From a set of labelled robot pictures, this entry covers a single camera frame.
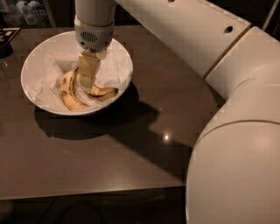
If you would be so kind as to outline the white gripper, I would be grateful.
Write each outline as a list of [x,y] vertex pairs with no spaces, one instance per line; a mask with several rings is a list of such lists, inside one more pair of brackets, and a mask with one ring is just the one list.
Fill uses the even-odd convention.
[[76,15],[74,28],[77,42],[86,49],[78,57],[80,84],[84,88],[91,88],[101,63],[95,52],[105,50],[111,43],[114,19],[111,15]]

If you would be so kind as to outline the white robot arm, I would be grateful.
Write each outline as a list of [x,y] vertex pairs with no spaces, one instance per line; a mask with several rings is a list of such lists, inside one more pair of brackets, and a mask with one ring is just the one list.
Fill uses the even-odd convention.
[[186,175],[186,224],[280,224],[280,42],[207,0],[75,0],[84,48],[112,39],[120,4],[225,99]]

